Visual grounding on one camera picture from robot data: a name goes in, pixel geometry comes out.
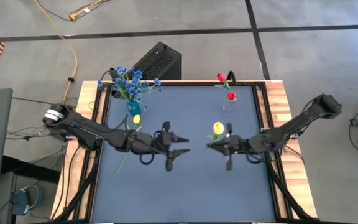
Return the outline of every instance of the wooden table edge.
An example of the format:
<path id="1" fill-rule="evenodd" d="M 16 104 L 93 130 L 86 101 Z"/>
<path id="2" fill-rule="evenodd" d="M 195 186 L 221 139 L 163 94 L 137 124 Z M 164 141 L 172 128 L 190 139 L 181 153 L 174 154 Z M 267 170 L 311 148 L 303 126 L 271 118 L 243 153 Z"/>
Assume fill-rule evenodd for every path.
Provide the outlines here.
<path id="1" fill-rule="evenodd" d="M 112 83 L 112 81 L 103 81 L 104 83 Z M 209 83 L 219 83 L 217 80 L 162 80 L 163 83 L 198 83 L 198 82 L 209 82 Z M 281 80 L 238 80 L 237 82 L 265 82 L 268 94 L 268 100 L 270 105 L 270 110 L 272 112 L 273 123 L 275 126 L 281 126 L 283 123 L 292 119 L 290 107 L 288 104 L 287 94 L 285 92 L 284 84 Z M 97 90 L 97 81 L 84 81 L 81 87 L 80 96 L 78 97 L 78 104 L 76 107 L 76 111 L 82 114 L 84 117 L 91 119 L 93 105 L 91 102 L 94 102 L 96 98 L 96 90 Z M 264 108 L 263 98 L 259 98 L 259 103 L 261 107 L 262 117 L 265 124 L 267 124 L 267 114 Z M 98 118 L 97 121 L 101 121 L 101 113 L 103 110 L 104 102 L 101 101 L 98 108 Z M 301 153 L 298 141 L 291 140 L 288 145 Z M 76 157 L 73 160 L 73 164 L 71 167 L 71 175 L 70 175 L 70 189 L 67 191 L 67 180 L 68 180 L 68 165 L 70 164 L 71 158 L 75 150 L 78 147 L 78 143 L 76 140 L 69 141 L 67 145 L 66 155 L 65 155 L 65 168 L 61 173 L 60 181 L 57 187 L 55 201 L 53 203 L 52 213 L 57 209 L 60 194 L 62 192 L 62 180 L 63 180 L 63 172 L 65 174 L 65 186 L 64 193 L 62 197 L 62 201 L 58 210 L 56 212 L 55 217 L 59 216 L 63 211 L 63 207 L 65 204 L 66 192 L 68 192 L 68 202 L 71 201 L 74 194 L 76 194 L 78 190 L 78 183 L 80 181 L 80 174 L 82 170 L 82 165 L 84 162 L 84 154 L 85 150 L 80 149 Z M 93 157 L 91 156 L 89 164 L 92 164 Z M 282 164 L 285 173 L 285 180 L 287 183 L 287 187 L 291 194 L 294 196 L 296 201 L 303 207 L 306 213 L 311 215 L 312 217 L 317 217 L 316 210 L 313 203 L 313 198 L 311 195 L 308 178 L 306 175 L 305 167 L 302 161 L 291 151 L 283 151 L 282 154 Z M 85 192 L 83 199 L 88 198 L 88 190 Z M 283 196 L 281 192 L 277 189 L 277 197 L 280 213 L 282 214 L 282 218 L 287 217 L 285 213 L 285 206 L 283 201 Z M 88 200 L 81 201 L 80 208 L 80 218 L 85 217 L 86 204 Z"/>

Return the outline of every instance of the black floor stripe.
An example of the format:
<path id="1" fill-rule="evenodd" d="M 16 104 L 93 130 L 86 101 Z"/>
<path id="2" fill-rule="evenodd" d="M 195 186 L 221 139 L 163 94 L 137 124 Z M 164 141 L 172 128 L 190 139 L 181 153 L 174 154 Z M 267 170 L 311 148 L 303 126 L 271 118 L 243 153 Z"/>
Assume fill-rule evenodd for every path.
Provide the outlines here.
<path id="1" fill-rule="evenodd" d="M 256 26 L 256 20 L 255 20 L 254 11 L 252 10 L 251 1 L 250 0 L 245 0 L 245 1 L 246 1 L 247 11 L 248 11 L 248 16 L 249 16 L 249 21 L 251 23 L 252 34 L 254 35 L 256 51 L 258 53 L 260 66 L 262 67 L 262 73 L 263 73 L 264 78 L 266 80 L 269 80 L 270 74 L 269 74 L 269 70 L 267 68 L 265 53 L 264 53 L 264 49 L 262 47 L 262 42 L 260 41 L 258 28 Z"/>
<path id="2" fill-rule="evenodd" d="M 294 32 L 294 31 L 347 30 L 347 29 L 358 29 L 358 25 L 270 27 L 270 28 L 268 27 L 268 28 L 258 28 L 258 32 Z"/>
<path id="3" fill-rule="evenodd" d="M 94 39 L 94 38 L 113 38 L 113 37 L 150 37 L 163 35 L 191 35 L 191 34 L 235 34 L 252 32 L 251 28 L 230 28 L 230 29 L 200 29 L 200 30 L 166 30 L 150 32 L 124 32 L 109 34 L 78 34 L 64 36 L 67 40 L 73 39 Z M 60 40 L 57 35 L 47 35 L 38 37 L 0 37 L 0 42 L 7 41 L 33 41 L 33 40 Z"/>

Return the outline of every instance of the black box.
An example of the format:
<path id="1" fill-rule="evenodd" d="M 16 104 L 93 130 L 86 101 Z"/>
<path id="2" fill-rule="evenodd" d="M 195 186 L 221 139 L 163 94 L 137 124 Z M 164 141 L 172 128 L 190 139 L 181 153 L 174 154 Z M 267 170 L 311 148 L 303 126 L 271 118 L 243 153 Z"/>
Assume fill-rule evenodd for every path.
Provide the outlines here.
<path id="1" fill-rule="evenodd" d="M 143 80 L 181 80 L 181 53 L 158 42 L 133 67 L 143 72 Z"/>

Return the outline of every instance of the dark blue tabletop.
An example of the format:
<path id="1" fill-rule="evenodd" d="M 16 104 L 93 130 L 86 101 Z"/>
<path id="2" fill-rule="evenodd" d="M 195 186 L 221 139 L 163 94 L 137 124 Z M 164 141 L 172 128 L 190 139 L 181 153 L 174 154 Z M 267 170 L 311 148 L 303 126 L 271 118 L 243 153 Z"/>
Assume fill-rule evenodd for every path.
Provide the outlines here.
<path id="1" fill-rule="evenodd" d="M 227 91 L 213 86 L 165 86 L 162 93 L 146 94 L 149 109 L 141 114 L 140 131 L 153 134 L 170 121 L 174 133 L 190 140 L 172 149 L 191 151 L 175 159 L 172 172 L 165 171 L 165 156 L 144 166 L 138 156 L 128 154 L 115 176 L 125 153 L 104 144 L 92 222 L 274 221 L 265 164 L 234 155 L 233 170 L 227 171 L 226 158 L 206 148 L 216 121 L 232 123 L 242 138 L 259 132 L 251 87 L 232 89 L 239 97 L 230 112 L 222 109 Z M 111 99 L 107 125 L 116 126 L 126 114 L 125 101 Z M 132 117 L 128 120 L 132 127 Z"/>

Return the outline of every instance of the teal vase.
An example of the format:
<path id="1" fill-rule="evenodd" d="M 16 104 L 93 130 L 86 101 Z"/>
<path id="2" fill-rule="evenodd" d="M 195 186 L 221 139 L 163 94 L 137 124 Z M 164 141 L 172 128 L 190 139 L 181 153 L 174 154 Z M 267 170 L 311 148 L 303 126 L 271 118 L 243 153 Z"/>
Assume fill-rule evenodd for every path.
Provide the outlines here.
<path id="1" fill-rule="evenodd" d="M 140 109 L 139 103 L 136 101 L 127 102 L 127 109 L 129 111 L 129 114 L 131 114 L 132 116 L 138 115 L 142 112 L 142 110 Z"/>

